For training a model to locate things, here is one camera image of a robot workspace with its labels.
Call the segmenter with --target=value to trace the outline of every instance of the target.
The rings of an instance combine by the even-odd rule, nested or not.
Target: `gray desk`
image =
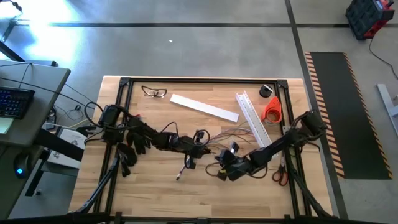
[[[17,62],[0,60],[0,65],[13,63]],[[0,77],[21,81],[26,66],[0,67]],[[66,68],[32,65],[26,72],[24,82],[60,92],[69,74],[70,70]],[[0,85],[18,87],[19,84],[0,80]],[[0,141],[19,141],[20,145],[30,146],[58,95],[24,84],[21,85],[21,88],[35,90],[34,100],[24,119],[14,120],[10,130],[5,136],[0,137]],[[0,145],[0,152],[4,150],[4,147],[3,144]],[[42,149],[42,146],[9,146],[0,158],[0,220],[8,217],[27,181],[27,179],[18,179],[14,174],[12,162],[15,156],[22,150],[28,150],[33,155],[32,161],[35,164]]]
[[[15,64],[0,60],[0,65]],[[29,66],[23,82],[60,92],[70,74],[66,68],[48,67],[43,65],[15,65],[0,67],[0,77],[22,81],[22,76]],[[18,82],[0,79],[1,86],[18,87]],[[0,134],[0,143],[31,146],[58,95],[50,91],[22,84],[21,88],[34,90],[35,95],[24,119],[14,120],[7,134]]]

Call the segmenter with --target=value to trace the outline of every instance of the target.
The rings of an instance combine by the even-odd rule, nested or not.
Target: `black keyboard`
[[[24,118],[34,94],[34,90],[0,86],[0,117]]]

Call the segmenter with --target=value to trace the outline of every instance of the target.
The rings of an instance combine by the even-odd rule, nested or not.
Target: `scissors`
[[[272,175],[272,180],[275,182],[279,182],[279,185],[285,186],[287,184],[287,171],[285,166],[285,157],[282,153],[280,159],[280,165],[278,170]]]

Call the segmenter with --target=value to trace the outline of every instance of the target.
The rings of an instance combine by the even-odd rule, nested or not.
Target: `concrete floor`
[[[347,23],[344,13],[350,1],[290,2],[298,24]],[[92,100],[98,96],[104,75],[303,78],[289,27],[45,25],[71,21],[289,23],[285,2],[281,0],[20,0],[18,3],[24,8],[20,19],[35,22],[30,27],[16,26],[6,44],[23,58],[55,60],[60,67],[70,68],[72,73],[67,83]],[[398,23],[398,16],[390,23]],[[370,54],[369,41],[358,42],[347,28],[299,28],[298,34],[304,51],[348,54],[392,173],[397,176],[398,138],[375,87],[385,83],[392,96],[398,94],[398,80],[389,67]],[[397,35],[398,28],[383,28],[373,42],[373,51],[393,65],[398,64]],[[86,102],[67,87],[63,93]],[[62,97],[56,105],[65,110],[75,107]],[[66,126],[74,123],[76,121],[66,118],[60,121]],[[44,174],[39,185],[44,194],[20,197],[10,218],[67,212],[74,182],[73,177]],[[396,222],[396,178],[340,180],[339,183],[350,219]]]

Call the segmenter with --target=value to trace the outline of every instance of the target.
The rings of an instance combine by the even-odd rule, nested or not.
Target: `wooden tabletop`
[[[115,102],[119,79],[120,77],[104,77],[97,101],[99,105],[104,107]],[[288,79],[288,83],[292,109],[297,117],[308,110],[307,96],[301,79]],[[142,92],[141,85],[166,88],[168,92],[164,98],[151,98]],[[213,136],[246,121],[236,102],[236,93],[246,91],[257,113],[261,114],[271,97],[261,97],[260,87],[258,84],[134,82],[129,112],[139,114],[144,122],[156,130],[161,130],[166,124],[175,121],[181,136],[193,136],[197,129],[206,129]],[[230,122],[170,103],[173,93],[239,113],[239,121]],[[100,111],[96,110],[93,120],[97,121],[99,116]],[[278,125],[264,126],[272,141],[281,137]],[[249,128],[247,123],[242,127]],[[174,132],[175,126],[170,125],[167,130]],[[253,137],[247,135],[243,138],[249,143],[234,136],[220,143],[230,145],[236,141],[240,146],[240,155],[258,147]],[[211,149],[217,154],[220,151],[216,147]],[[70,203],[71,211],[81,207],[96,188],[104,152],[103,142],[90,142],[86,146]],[[183,157],[183,154],[160,151],[152,147],[147,149],[147,154],[138,156],[137,164],[130,167],[131,175],[123,178],[119,169],[111,213],[122,212],[124,216],[138,217],[193,218],[283,218],[285,214],[293,215],[289,185],[281,187],[271,179],[279,166],[279,157],[270,161],[268,174],[263,179],[244,176],[234,182],[223,182],[206,174],[205,166],[215,161],[211,154],[197,160],[197,168],[185,170],[181,179],[176,181],[175,178],[183,166]],[[302,160],[308,188],[323,208],[332,214],[318,149],[305,146]],[[214,166],[209,171],[215,174],[218,169],[219,167]],[[297,185],[296,188],[300,211],[303,213],[302,195]],[[105,189],[101,211],[104,211],[107,192],[108,189]]]

